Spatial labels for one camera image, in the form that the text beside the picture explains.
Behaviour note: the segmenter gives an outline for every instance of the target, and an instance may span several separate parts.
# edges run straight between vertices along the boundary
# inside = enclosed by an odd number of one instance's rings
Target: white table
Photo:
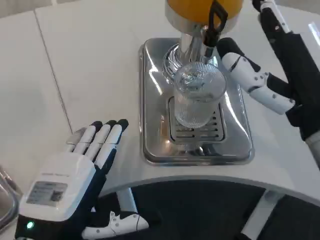
[[[319,51],[308,23],[320,26],[320,16],[280,10],[292,29],[303,32],[314,52]],[[149,38],[179,36],[165,17],[164,0],[82,0],[37,9],[36,16],[72,129],[95,120],[129,120],[104,194],[159,181],[210,179],[279,190],[320,206],[320,172],[298,130],[247,94],[244,101],[255,147],[251,163],[154,167],[145,161],[139,148],[138,50]],[[237,26],[227,35],[267,71],[285,78],[257,16],[246,1]]]
[[[0,33],[0,165],[25,192],[71,131],[34,13],[0,19]]]

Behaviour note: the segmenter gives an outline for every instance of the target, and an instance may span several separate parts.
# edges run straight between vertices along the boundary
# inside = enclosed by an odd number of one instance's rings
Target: metal sink
[[[0,234],[16,220],[21,196],[18,186],[0,166]]]

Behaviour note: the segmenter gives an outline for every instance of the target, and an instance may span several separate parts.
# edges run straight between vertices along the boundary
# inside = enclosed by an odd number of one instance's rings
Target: drip tray grate
[[[200,128],[188,128],[181,125],[175,117],[174,97],[169,99],[170,136],[176,144],[220,143],[225,139],[224,125],[220,105],[213,110],[210,121]]]

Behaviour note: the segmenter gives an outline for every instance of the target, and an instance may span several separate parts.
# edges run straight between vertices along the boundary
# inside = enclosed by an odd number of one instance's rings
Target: white countertop
[[[320,16],[280,10],[292,29],[302,31],[314,52],[319,51],[308,23],[320,26]],[[95,120],[129,120],[104,194],[159,181],[212,179],[280,190],[320,206],[320,172],[298,130],[247,94],[244,101],[255,147],[251,163],[193,167],[146,163],[139,147],[138,50],[147,39],[179,36],[165,17],[163,0],[82,0],[39,8],[36,16],[72,129]],[[246,1],[237,26],[227,35],[266,71],[284,78],[257,16]]]

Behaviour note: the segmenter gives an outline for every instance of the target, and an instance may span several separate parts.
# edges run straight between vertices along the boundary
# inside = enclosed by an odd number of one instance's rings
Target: black floor
[[[133,188],[139,213],[161,215],[153,229],[119,240],[233,240],[264,189],[231,182],[174,181]],[[98,209],[117,211],[111,194]],[[277,205],[259,240],[320,240],[320,208],[286,196]]]

